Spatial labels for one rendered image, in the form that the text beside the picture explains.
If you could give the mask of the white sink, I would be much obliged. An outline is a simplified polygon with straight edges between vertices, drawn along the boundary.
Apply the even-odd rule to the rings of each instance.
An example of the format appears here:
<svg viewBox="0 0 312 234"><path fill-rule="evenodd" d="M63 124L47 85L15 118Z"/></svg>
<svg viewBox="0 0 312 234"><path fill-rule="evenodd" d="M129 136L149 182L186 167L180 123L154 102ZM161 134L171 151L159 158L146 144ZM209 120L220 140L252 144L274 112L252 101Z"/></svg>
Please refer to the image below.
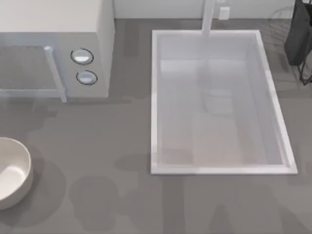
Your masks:
<svg viewBox="0 0 312 234"><path fill-rule="evenodd" d="M295 175L258 30L152 32L151 173Z"/></svg>

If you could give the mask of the smaller microwave knob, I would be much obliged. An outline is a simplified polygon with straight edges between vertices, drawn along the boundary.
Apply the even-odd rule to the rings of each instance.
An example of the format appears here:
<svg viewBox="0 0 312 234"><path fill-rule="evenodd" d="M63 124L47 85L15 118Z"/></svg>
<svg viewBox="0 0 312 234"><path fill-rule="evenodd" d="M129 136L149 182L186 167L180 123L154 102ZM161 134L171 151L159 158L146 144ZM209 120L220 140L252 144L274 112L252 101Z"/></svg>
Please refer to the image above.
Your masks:
<svg viewBox="0 0 312 234"><path fill-rule="evenodd" d="M89 70L78 72L76 80L82 85L93 85L98 81L97 75Z"/></svg>

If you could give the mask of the pale microwave oven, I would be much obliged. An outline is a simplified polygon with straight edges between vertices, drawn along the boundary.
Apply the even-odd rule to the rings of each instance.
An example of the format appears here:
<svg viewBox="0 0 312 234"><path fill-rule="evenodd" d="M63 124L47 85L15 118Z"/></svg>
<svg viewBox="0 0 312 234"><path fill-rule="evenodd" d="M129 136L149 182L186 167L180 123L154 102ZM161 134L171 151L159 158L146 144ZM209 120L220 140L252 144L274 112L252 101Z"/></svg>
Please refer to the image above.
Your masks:
<svg viewBox="0 0 312 234"><path fill-rule="evenodd" d="M8 34L55 43L67 100L108 97L115 36L113 0L0 0L0 36ZM71 51L79 48L91 51L92 63L72 61ZM76 74L85 70L97 75L95 84L76 80Z"/></svg>

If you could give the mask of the larger microwave knob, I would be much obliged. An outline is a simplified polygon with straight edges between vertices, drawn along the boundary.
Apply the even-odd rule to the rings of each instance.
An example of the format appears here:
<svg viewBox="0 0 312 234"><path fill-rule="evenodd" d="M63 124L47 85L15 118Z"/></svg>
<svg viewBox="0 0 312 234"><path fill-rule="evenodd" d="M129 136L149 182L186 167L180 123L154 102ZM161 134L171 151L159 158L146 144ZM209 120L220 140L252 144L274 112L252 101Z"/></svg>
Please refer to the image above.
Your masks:
<svg viewBox="0 0 312 234"><path fill-rule="evenodd" d="M79 65L88 65L94 60L94 55L91 51L84 48L71 51L70 57L73 62Z"/></svg>

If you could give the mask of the tall white tap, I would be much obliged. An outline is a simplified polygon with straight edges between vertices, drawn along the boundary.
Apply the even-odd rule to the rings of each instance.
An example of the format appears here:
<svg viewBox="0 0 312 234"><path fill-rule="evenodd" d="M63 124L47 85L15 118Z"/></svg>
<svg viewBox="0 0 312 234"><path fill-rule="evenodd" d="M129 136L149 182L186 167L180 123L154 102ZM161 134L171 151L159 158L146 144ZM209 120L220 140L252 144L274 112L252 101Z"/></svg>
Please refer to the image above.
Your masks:
<svg viewBox="0 0 312 234"><path fill-rule="evenodd" d="M211 30L216 0L204 0L201 32L208 36Z"/></svg>

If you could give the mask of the microwave oven door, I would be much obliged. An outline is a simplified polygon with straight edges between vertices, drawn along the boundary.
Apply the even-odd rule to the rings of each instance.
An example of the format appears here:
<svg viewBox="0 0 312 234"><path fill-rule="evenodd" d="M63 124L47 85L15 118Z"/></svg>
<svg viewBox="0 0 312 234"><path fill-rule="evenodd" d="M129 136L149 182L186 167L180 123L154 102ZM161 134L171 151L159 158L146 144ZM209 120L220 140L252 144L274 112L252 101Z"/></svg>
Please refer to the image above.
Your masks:
<svg viewBox="0 0 312 234"><path fill-rule="evenodd" d="M60 98L44 46L53 48L64 85L55 43L33 36L23 40L17 35L8 34L0 36L0 98Z"/></svg>

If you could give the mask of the white bowl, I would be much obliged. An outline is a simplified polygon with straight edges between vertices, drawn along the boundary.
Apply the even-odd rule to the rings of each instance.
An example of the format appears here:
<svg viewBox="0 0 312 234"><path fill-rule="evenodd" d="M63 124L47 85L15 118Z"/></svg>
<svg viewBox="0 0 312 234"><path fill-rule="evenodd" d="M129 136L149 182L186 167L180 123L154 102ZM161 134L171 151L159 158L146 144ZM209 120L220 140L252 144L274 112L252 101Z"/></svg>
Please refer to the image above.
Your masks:
<svg viewBox="0 0 312 234"><path fill-rule="evenodd" d="M33 183L32 157L24 144L0 137L0 210L18 204Z"/></svg>

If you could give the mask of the black object on stand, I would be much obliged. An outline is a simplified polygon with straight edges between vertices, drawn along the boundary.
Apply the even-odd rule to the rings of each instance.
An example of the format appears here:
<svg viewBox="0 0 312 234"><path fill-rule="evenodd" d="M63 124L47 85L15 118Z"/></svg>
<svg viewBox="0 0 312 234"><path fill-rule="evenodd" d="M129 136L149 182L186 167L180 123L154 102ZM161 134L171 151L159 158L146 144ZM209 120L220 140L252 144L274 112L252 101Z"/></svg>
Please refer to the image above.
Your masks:
<svg viewBox="0 0 312 234"><path fill-rule="evenodd" d="M289 65L298 68L299 80L303 85L312 83L312 73L308 79L303 78L306 59L312 51L312 0L308 3L295 0L284 50Z"/></svg>

